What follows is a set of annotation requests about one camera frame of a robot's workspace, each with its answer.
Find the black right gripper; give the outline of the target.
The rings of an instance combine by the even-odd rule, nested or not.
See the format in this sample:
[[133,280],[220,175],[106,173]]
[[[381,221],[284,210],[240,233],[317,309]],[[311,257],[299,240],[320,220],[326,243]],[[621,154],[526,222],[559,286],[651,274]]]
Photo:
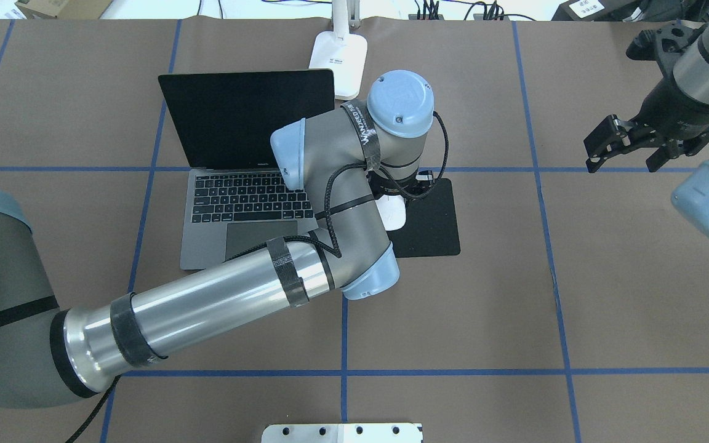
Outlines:
[[671,79],[662,79],[644,99],[638,115],[620,119],[610,114],[583,140],[589,174],[606,160],[641,148],[655,151],[646,159],[655,173],[669,160],[693,156],[709,144],[709,104],[682,92]]

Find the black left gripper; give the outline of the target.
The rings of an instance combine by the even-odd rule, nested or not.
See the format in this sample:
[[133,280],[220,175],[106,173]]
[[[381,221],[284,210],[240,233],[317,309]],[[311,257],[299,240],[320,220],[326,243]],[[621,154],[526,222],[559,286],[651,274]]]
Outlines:
[[368,182],[375,199],[382,196],[402,196],[405,200],[422,199],[434,188],[434,173],[430,169],[416,170],[411,177],[394,180],[371,171]]

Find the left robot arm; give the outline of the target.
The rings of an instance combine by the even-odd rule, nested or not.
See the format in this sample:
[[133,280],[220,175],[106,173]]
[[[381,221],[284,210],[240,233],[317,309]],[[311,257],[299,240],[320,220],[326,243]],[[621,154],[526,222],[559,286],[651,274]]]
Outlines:
[[279,171],[326,216],[318,229],[238,258],[226,258],[226,236],[203,234],[192,255],[209,262],[194,274],[97,309],[59,308],[20,207],[0,191],[0,407],[90,398],[122,373],[333,289],[361,299],[391,288],[399,267],[367,173],[421,154],[433,107],[425,79],[392,71],[365,103],[279,129]]

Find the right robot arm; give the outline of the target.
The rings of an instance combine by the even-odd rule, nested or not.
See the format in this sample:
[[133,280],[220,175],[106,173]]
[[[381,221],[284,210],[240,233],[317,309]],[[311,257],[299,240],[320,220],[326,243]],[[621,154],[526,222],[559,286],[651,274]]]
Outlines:
[[[647,170],[669,160],[698,154],[709,144],[709,23],[694,29],[670,23],[644,30],[628,45],[633,60],[652,60],[662,73],[638,115],[605,117],[583,140],[589,173],[606,160],[640,148],[652,148]],[[709,238],[709,160],[671,194],[673,207]]]

